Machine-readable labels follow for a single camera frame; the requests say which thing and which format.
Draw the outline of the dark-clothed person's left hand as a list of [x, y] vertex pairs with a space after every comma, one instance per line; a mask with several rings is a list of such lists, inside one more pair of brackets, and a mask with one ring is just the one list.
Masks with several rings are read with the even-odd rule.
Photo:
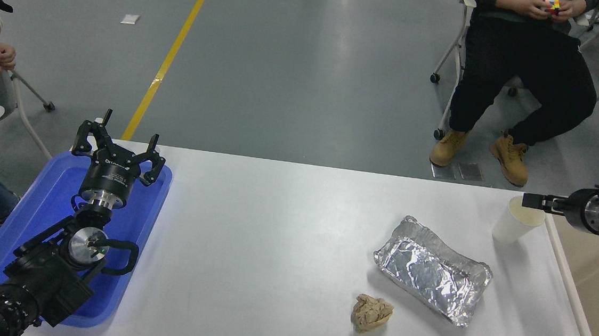
[[555, 22], [567, 21], [580, 17], [587, 11], [588, 4], [585, 0], [559, 0], [559, 11], [553, 16]]

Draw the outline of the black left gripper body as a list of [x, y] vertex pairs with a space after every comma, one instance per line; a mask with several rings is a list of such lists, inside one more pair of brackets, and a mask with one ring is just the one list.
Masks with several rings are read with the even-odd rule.
[[78, 194], [89, 200], [93, 193], [104, 192], [116, 197], [117, 202], [127, 203], [135, 180], [141, 174], [137, 164], [116, 164], [107, 158], [90, 157], [86, 176], [81, 183]]

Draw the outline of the dark-clothed person's right hand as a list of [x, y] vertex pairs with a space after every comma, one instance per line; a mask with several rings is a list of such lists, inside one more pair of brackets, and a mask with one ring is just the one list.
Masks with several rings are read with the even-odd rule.
[[544, 0], [496, 0], [496, 8], [513, 11], [522, 17], [536, 20], [549, 19], [546, 11], [547, 3]]

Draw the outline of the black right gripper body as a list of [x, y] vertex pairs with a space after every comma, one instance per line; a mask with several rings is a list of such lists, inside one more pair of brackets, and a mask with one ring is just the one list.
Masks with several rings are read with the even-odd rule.
[[577, 230], [589, 230], [593, 228], [586, 219], [586, 207], [590, 199], [596, 195], [595, 189], [576, 190], [568, 196], [566, 200], [566, 209], [563, 211], [564, 217], [569, 224]]

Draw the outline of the pale-top person's left hand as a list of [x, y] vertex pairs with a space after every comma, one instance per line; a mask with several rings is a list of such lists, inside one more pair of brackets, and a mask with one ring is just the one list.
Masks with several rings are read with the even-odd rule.
[[16, 51], [13, 46], [0, 42], [0, 67], [5, 70], [14, 70], [16, 58]]

